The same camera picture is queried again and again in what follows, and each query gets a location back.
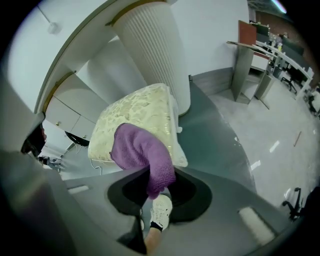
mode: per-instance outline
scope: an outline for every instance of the white ribbed cylinder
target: white ribbed cylinder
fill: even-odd
[[[190,86],[185,51],[178,27],[166,2],[140,5],[113,25],[148,85],[171,88],[179,115],[190,107]]]

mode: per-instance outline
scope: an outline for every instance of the white pillow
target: white pillow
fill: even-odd
[[[170,89],[163,83],[141,88],[109,105],[97,120],[88,147],[88,157],[113,162],[109,152],[117,127],[129,123],[156,136],[168,149],[173,165],[188,164],[176,133]]]

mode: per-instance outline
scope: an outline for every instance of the ceiling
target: ceiling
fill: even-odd
[[[276,7],[271,0],[247,0],[248,6],[256,11],[269,13],[272,15],[279,16],[283,19],[291,21],[291,19]]]

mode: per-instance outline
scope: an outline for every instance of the table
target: table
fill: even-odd
[[[277,48],[275,48],[271,45],[267,45],[266,43],[259,42],[259,41],[256,41],[255,43],[260,47],[267,47],[268,49],[274,51],[277,54],[277,59],[275,60],[274,66],[277,66],[280,59],[283,59],[286,62],[288,62],[292,67],[294,67],[296,70],[300,70],[303,73],[303,75],[307,78],[307,80],[306,80],[304,86],[302,87],[302,89],[296,95],[295,99],[297,100],[298,98],[302,97],[304,94],[304,91],[309,88],[310,82],[313,79],[313,75],[312,76],[309,75],[304,68],[302,68],[298,63],[296,63],[292,58],[289,58],[286,54],[279,51]]]

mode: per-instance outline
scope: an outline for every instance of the gray baseboard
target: gray baseboard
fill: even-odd
[[[234,69],[226,67],[192,76],[193,82],[207,96],[227,90],[231,86]]]

